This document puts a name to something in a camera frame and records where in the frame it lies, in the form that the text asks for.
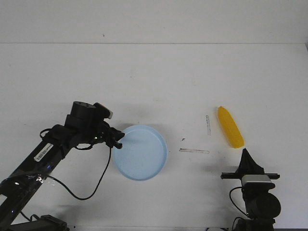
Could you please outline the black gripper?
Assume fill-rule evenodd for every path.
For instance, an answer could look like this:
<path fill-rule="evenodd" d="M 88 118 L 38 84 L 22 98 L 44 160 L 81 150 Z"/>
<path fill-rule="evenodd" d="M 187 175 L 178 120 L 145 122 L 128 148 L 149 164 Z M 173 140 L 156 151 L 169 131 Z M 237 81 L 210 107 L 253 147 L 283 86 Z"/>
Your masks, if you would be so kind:
<path fill-rule="evenodd" d="M 222 180 L 277 180 L 280 178 L 278 173 L 265 173 L 264 168 L 259 166 L 251 157 L 248 150 L 242 150 L 241 160 L 236 172 L 222 172 Z"/>
<path fill-rule="evenodd" d="M 117 130 L 105 121 L 93 122 L 94 138 L 92 144 L 96 145 L 105 142 L 107 146 L 111 148 L 122 149 L 123 144 L 119 143 L 119 140 L 125 136 L 125 133 Z"/>

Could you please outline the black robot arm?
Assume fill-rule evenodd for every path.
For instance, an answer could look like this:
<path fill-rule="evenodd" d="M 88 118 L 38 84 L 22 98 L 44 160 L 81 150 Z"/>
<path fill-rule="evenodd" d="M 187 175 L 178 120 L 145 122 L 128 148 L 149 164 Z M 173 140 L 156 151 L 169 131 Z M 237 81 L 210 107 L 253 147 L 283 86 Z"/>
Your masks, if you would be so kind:
<path fill-rule="evenodd" d="M 122 148 L 123 132 L 111 127 L 105 119 L 113 113 L 100 103 L 73 102 L 64 125 L 55 125 L 40 133 L 41 142 L 16 170 L 0 183 L 0 229 L 5 231 L 26 206 L 44 180 L 71 149 L 86 144 L 86 150 L 105 143 Z"/>
<path fill-rule="evenodd" d="M 273 180 L 280 178 L 278 173 L 266 173 L 251 157 L 248 150 L 242 150 L 241 160 L 235 172 L 222 172 L 221 179 L 239 179 L 241 186 L 229 191 L 232 204 L 245 216 L 236 217 L 232 231 L 272 231 L 275 218 L 281 212 L 279 199 L 270 193 L 275 188 Z M 240 189 L 245 204 L 241 210 L 232 199 L 232 192 Z"/>

